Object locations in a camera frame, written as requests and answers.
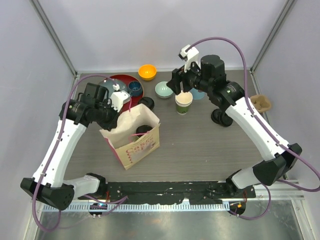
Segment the pink paper bag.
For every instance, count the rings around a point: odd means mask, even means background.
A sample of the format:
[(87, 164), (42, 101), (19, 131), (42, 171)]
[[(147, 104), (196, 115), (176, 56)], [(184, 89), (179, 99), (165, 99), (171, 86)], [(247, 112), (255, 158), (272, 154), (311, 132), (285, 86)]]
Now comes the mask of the pink paper bag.
[[(136, 129), (142, 125), (153, 127), (141, 137)], [(144, 104), (122, 112), (117, 127), (99, 131), (117, 160), (127, 170), (160, 146), (160, 119)]]

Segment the black coffee cup lid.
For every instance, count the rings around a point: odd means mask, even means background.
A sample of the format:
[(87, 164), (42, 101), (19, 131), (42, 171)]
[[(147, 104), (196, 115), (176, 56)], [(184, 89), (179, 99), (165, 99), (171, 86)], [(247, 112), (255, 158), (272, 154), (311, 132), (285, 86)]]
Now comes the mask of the black coffee cup lid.
[(143, 104), (146, 107), (148, 107), (150, 110), (153, 110), (155, 107), (155, 102), (152, 98), (150, 97), (142, 97), (139, 101), (138, 104)]

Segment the stack of black lids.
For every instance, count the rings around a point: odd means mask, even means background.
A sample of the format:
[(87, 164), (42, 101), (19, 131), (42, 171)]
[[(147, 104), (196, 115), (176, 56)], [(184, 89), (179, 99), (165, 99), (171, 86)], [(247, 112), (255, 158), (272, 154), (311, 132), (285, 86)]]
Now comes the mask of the stack of black lids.
[(229, 127), (233, 123), (233, 119), (229, 117), (225, 112), (222, 112), (219, 108), (212, 111), (211, 120), (223, 127)]

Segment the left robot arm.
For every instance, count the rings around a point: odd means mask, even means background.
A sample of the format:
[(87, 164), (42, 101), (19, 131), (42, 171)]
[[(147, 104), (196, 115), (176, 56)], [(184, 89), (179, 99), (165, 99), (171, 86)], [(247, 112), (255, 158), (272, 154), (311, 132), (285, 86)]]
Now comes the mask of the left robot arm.
[(65, 180), (64, 176), (89, 124), (96, 122), (107, 131), (116, 128), (122, 107), (119, 91), (109, 94), (106, 87), (88, 83), (78, 99), (69, 99), (62, 105), (55, 136), (41, 165), (31, 178), (22, 179), (20, 187), (34, 200), (60, 211), (87, 194), (102, 199), (107, 192), (103, 176), (88, 173), (72, 180)]

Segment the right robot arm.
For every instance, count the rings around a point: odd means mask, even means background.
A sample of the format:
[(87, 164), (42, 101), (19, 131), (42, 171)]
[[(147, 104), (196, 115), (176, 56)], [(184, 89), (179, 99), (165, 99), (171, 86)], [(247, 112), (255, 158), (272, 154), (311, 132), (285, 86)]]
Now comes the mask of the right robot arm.
[(302, 153), (299, 144), (289, 144), (246, 102), (244, 89), (236, 82), (227, 80), (225, 63), (218, 55), (205, 55), (200, 61), (197, 56), (178, 55), (185, 65), (172, 71), (166, 84), (176, 95), (192, 88), (205, 92), (217, 106), (212, 120), (224, 127), (236, 122), (257, 147), (262, 161), (252, 167), (240, 169), (226, 179), (226, 193), (233, 198), (243, 193), (248, 186), (262, 183), (271, 186), (293, 168)]

